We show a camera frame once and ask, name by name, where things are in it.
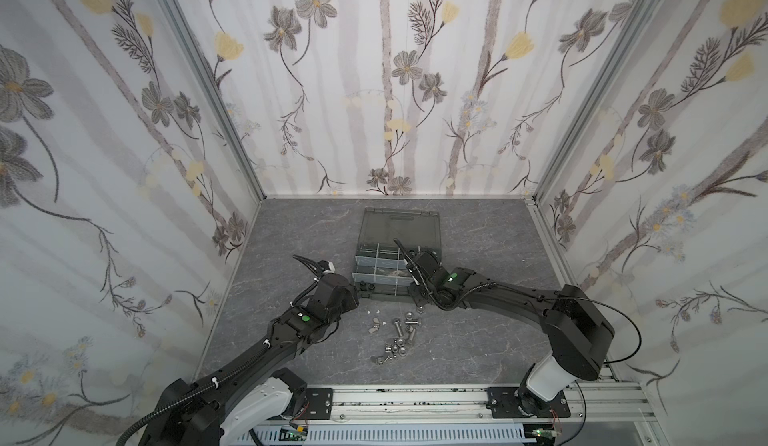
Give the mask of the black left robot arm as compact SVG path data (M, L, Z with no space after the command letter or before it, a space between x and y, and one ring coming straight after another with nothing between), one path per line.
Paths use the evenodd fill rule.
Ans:
M246 396L281 366L329 337L328 329L359 306L356 287L331 271L329 262L294 258L312 270L313 283L268 323L264 337L207 376L169 384L154 409L118 437L118 445L138 432L141 445L222 445L225 421L235 416Z

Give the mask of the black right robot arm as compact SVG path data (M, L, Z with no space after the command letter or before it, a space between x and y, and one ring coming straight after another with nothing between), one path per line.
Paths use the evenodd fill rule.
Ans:
M524 417L541 417L570 384L594 381L607 363L615 329L599 310L601 302L574 285L532 289L493 280L474 270L445 269L429 251L416 254L395 245L413 277L412 297L448 312L477 309L530 323L541 329L549 352L534 363L512 401Z

